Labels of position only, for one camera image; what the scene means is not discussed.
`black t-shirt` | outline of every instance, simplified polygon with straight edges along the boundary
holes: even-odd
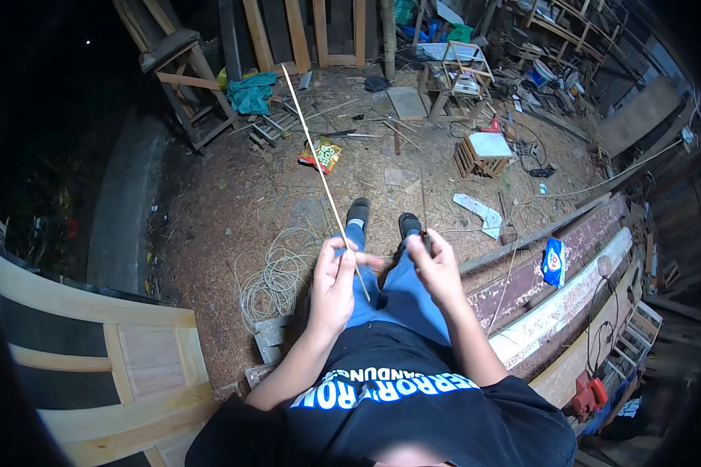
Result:
[[[186,465],[374,465],[396,442],[458,466],[564,467],[576,449],[561,411],[521,379],[478,388],[450,348],[373,321],[345,330],[315,385],[273,411],[227,400]]]

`blue jeans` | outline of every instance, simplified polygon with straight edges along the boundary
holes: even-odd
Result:
[[[418,235],[418,233],[417,230],[411,229],[408,235]],[[358,245],[359,251],[364,251],[366,238],[361,227],[351,224],[345,228],[345,235]],[[344,251],[345,249],[340,249],[336,254],[341,255]],[[439,344],[451,346],[444,317],[418,279],[407,249],[403,251],[400,262],[387,274],[383,285],[386,304],[380,304],[380,290],[372,269],[369,266],[359,266],[359,270],[363,284],[372,300],[371,302],[366,300],[361,282],[358,276],[355,276],[353,282],[355,305],[346,328],[360,326],[370,321],[388,321],[404,326]]]

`right hand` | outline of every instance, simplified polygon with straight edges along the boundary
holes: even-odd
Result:
[[[442,312],[453,312],[467,305],[457,258],[451,245],[441,235],[429,229],[428,236],[431,238],[432,258],[426,252],[420,235],[410,235],[405,240],[405,248],[410,252],[416,274],[431,294],[433,302]]]

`left hand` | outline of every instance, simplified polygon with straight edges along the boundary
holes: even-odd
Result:
[[[358,253],[356,244],[349,242],[350,250],[336,257],[335,250],[345,248],[342,237],[325,240],[314,268],[307,329],[326,337],[340,335],[353,314],[356,265],[379,268],[384,263],[382,258]]]

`snack bag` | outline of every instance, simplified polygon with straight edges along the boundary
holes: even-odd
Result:
[[[555,285],[558,288],[564,286],[566,278],[565,245],[562,241],[555,238],[549,238],[548,244],[545,246],[545,258],[542,260],[542,278],[550,285]]]
[[[317,158],[319,158],[319,166],[322,167],[322,172],[325,175],[329,175],[335,167],[335,163],[340,160],[342,155],[342,147],[333,143],[326,136],[319,136],[314,140],[314,149],[317,152]],[[316,168],[317,164],[312,156],[312,150],[309,147],[305,147],[304,151],[301,151],[299,155],[299,163],[305,163]]]

